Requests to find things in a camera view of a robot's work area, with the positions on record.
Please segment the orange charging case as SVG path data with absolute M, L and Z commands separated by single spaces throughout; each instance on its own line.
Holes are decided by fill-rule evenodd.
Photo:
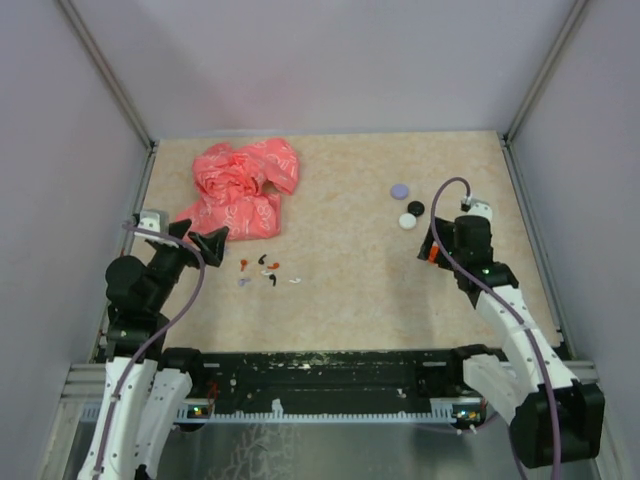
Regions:
M 427 260 L 430 263 L 436 263 L 438 254 L 439 254 L 439 247 L 437 245 L 433 245 L 430 249 Z

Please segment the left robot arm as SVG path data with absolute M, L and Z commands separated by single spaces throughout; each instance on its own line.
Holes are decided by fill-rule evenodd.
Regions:
M 222 264 L 228 227 L 200 234 L 189 220 L 144 214 L 123 227 L 154 254 L 148 263 L 122 255 L 105 273 L 104 391 L 81 479 L 156 478 L 179 407 L 208 384 L 199 350 L 165 348 L 164 341 L 195 303 L 206 267 Z

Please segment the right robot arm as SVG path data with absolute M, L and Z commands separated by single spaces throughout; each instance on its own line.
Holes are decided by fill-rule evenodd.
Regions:
M 452 350 L 448 387 L 480 393 L 509 428 L 527 468 L 557 467 L 600 452 L 605 398 L 562 361 L 534 321 L 511 268 L 494 258 L 488 218 L 432 217 L 418 257 L 453 273 L 458 289 L 492 328 L 509 365 L 483 344 Z

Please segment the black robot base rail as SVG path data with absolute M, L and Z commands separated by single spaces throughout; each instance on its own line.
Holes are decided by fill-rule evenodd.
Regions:
M 430 414 L 439 402 L 486 410 L 450 375 L 447 350 L 205 353 L 187 397 L 217 414 Z

